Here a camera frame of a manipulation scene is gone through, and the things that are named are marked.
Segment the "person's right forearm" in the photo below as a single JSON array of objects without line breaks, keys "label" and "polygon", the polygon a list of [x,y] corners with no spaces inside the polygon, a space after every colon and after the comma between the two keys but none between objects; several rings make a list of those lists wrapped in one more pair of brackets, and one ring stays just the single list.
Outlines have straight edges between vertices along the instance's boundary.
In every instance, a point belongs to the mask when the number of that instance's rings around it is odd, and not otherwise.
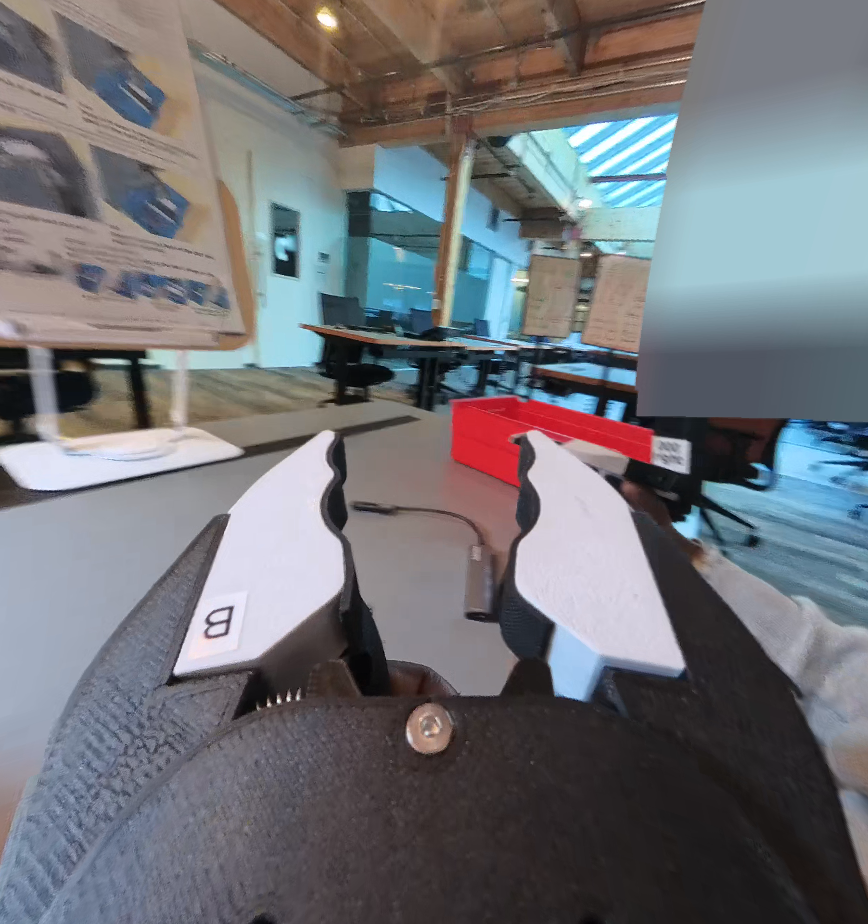
[{"label": "person's right forearm", "polygon": [[784,595],[703,546],[698,572],[800,693],[868,891],[868,629],[835,624],[809,598]]}]

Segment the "silver usb hub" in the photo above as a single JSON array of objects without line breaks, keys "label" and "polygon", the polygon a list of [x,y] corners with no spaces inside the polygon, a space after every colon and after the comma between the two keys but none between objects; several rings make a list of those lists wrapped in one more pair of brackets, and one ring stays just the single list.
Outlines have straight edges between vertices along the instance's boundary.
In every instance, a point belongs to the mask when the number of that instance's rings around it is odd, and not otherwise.
[{"label": "silver usb hub", "polygon": [[463,616],[474,622],[491,623],[494,616],[494,556],[485,544],[469,547],[466,559]]}]

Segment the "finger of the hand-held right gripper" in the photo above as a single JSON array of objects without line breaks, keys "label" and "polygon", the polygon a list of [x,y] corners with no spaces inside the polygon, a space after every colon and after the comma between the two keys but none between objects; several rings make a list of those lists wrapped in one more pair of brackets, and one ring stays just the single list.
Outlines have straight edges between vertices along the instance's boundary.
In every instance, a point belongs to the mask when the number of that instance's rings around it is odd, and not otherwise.
[{"label": "finger of the hand-held right gripper", "polygon": [[605,475],[623,477],[631,463],[631,458],[621,452],[586,441],[563,443],[562,449],[582,464]]}]

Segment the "red plastic bin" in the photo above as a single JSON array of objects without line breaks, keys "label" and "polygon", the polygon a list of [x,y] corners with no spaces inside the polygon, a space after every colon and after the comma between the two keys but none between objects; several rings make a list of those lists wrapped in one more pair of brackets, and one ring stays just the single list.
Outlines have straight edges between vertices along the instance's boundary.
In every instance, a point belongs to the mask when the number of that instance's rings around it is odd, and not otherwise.
[{"label": "red plastic bin", "polygon": [[514,438],[544,433],[558,443],[581,441],[653,463],[653,431],[585,412],[515,397],[451,402],[451,458],[511,486],[519,485],[519,446]]}]

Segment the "handwritten whiteboard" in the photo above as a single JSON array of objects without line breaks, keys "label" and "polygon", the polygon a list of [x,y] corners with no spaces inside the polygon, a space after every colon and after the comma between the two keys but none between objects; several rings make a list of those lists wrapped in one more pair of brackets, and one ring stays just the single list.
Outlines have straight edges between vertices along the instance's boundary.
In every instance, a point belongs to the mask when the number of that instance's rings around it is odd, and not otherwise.
[{"label": "handwritten whiteboard", "polygon": [[599,257],[582,344],[638,354],[651,265],[625,255]]},{"label": "handwritten whiteboard", "polygon": [[582,278],[581,261],[536,254],[528,266],[521,333],[525,337],[565,339],[572,332]]}]

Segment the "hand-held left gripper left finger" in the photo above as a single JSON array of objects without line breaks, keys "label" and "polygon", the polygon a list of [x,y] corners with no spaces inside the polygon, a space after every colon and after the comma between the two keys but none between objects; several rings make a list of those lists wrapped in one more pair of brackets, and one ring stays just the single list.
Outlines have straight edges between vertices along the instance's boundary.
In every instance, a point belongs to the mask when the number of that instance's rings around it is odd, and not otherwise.
[{"label": "hand-held left gripper left finger", "polygon": [[172,678],[253,671],[272,695],[305,689],[342,660],[364,695],[392,691],[382,640],[345,536],[341,434],[324,431],[232,506],[193,608]]}]

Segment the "dark phone sign window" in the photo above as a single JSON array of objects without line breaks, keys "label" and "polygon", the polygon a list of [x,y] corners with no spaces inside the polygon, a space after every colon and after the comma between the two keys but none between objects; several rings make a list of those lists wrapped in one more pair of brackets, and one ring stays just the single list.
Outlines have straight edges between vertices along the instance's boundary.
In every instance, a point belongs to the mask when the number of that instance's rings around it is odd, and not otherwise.
[{"label": "dark phone sign window", "polygon": [[279,203],[269,206],[269,265],[272,274],[286,279],[300,277],[301,216]]}]

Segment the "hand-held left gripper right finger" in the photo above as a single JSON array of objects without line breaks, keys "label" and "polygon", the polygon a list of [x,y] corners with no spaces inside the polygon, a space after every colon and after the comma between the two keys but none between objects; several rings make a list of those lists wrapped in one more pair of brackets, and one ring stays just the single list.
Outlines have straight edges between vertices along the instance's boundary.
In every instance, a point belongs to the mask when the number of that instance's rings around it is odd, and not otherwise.
[{"label": "hand-held left gripper right finger", "polygon": [[685,658],[633,511],[594,468],[538,431],[518,438],[518,536],[498,592],[512,654],[555,696],[591,699],[606,671],[678,679]]}]

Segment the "row of black office chairs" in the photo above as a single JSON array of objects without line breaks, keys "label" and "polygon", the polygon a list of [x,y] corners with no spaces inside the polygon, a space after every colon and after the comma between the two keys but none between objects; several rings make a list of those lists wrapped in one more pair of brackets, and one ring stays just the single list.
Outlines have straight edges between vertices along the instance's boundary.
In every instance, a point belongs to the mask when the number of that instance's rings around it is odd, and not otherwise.
[{"label": "row of black office chairs", "polygon": [[[868,423],[816,421],[711,422],[707,433],[704,485],[757,493],[773,491],[781,478],[848,488],[868,483]],[[853,507],[860,519],[868,502]]]}]

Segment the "instruction board on stand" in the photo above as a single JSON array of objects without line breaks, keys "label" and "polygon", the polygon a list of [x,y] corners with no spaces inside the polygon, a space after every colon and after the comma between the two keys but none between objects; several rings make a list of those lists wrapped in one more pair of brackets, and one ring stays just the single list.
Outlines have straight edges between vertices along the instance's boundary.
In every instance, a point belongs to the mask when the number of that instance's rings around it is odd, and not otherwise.
[{"label": "instruction board on stand", "polygon": [[36,372],[53,348],[176,351],[168,426],[70,438],[46,404],[0,467],[57,492],[242,456],[188,425],[187,365],[252,330],[180,3],[0,2],[0,342]]}]

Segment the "person's right hand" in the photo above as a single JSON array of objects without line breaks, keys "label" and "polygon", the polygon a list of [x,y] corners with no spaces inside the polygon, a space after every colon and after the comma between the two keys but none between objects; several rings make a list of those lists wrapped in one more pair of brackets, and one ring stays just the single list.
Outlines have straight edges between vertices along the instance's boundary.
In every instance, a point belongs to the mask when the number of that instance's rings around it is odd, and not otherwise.
[{"label": "person's right hand", "polygon": [[688,538],[676,528],[665,502],[654,491],[623,480],[621,494],[634,510],[648,515],[682,549],[691,563],[699,567],[705,557],[705,547],[699,539]]}]

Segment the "black monitor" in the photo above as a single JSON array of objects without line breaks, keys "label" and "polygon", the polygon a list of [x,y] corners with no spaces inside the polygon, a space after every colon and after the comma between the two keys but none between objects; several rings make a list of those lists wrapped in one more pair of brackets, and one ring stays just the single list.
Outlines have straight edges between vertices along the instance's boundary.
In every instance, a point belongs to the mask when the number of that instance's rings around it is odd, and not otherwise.
[{"label": "black monitor", "polygon": [[358,297],[321,293],[319,299],[323,325],[351,328],[366,323],[366,313]]}]

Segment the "wooden office desk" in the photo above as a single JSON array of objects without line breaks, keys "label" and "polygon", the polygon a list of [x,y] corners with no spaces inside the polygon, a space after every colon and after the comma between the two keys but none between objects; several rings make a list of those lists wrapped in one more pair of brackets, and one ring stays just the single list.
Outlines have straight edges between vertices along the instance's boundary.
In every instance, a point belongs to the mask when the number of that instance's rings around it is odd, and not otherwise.
[{"label": "wooden office desk", "polygon": [[435,410],[439,395],[447,390],[441,382],[442,370],[447,366],[452,363],[478,366],[479,380],[475,393],[480,396],[484,392],[489,364],[502,356],[513,355],[519,351],[519,348],[511,343],[477,337],[439,334],[435,339],[425,339],[376,329],[328,327],[323,324],[300,324],[299,328],[319,336],[322,340],[326,337],[337,337],[362,341],[367,344],[364,354],[378,352],[383,359],[399,358],[415,364],[417,383],[414,406],[425,411]]},{"label": "wooden office desk", "polygon": [[529,395],[562,400],[570,409],[617,422],[636,417],[636,371],[589,362],[533,366]]}]

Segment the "black office chair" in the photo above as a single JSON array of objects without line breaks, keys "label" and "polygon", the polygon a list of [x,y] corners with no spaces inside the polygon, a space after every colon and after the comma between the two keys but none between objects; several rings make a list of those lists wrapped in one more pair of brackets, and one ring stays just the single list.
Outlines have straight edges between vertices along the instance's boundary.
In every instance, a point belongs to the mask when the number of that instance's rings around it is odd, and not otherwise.
[{"label": "black office chair", "polygon": [[49,369],[36,372],[24,348],[0,347],[0,446],[34,442],[36,415],[83,410],[97,394],[94,364],[79,351],[50,351]]},{"label": "black office chair", "polygon": [[326,337],[317,370],[334,384],[331,398],[324,405],[345,406],[366,403],[370,390],[394,378],[394,372],[379,363],[363,360],[366,343],[346,338]]}]

